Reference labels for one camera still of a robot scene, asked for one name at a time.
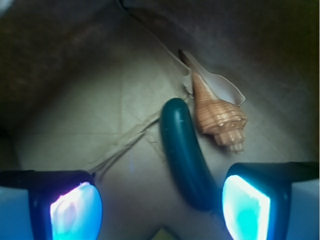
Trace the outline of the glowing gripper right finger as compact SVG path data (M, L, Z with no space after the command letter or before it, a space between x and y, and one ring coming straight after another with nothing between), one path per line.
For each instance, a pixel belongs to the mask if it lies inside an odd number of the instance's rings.
M318 240L319 163L235 163L223 184L222 210L234 240Z

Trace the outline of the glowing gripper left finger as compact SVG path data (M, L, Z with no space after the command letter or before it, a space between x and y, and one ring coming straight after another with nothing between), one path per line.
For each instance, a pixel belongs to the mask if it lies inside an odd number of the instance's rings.
M101 195L83 170L0 173L2 240L96 240Z

